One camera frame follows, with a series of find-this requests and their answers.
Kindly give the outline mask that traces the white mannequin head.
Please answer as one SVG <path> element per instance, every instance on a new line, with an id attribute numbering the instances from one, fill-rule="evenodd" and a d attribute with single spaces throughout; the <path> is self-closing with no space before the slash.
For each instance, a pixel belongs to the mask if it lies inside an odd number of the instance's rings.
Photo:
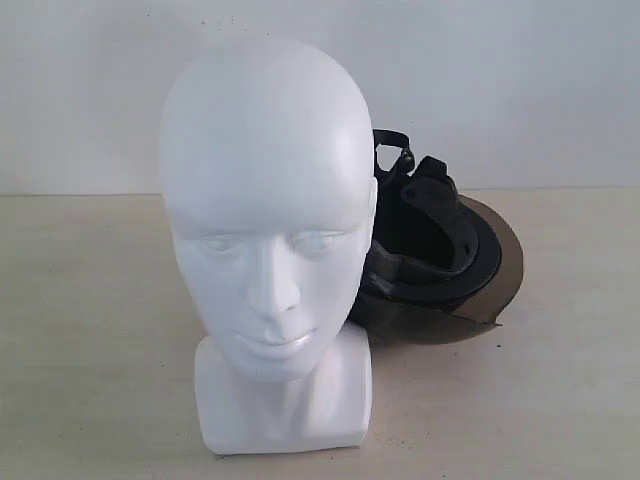
<path id="1" fill-rule="evenodd" d="M 158 153 L 176 261 L 206 331 L 194 360 L 206 446 L 361 444 L 371 352 L 348 316 L 378 185 L 354 79 L 296 40 L 225 42 L 175 81 Z"/>

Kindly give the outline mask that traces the black helmet with tinted visor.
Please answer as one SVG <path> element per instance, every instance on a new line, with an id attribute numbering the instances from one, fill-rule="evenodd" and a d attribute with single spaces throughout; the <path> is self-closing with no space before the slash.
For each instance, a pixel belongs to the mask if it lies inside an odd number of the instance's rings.
<path id="1" fill-rule="evenodd" d="M 417 160 L 409 137 L 376 129 L 375 146 L 400 153 L 378 183 L 372 242 L 348 321 L 384 343 L 439 345 L 499 325 L 524 277 L 509 223 L 461 194 L 445 162 Z"/>

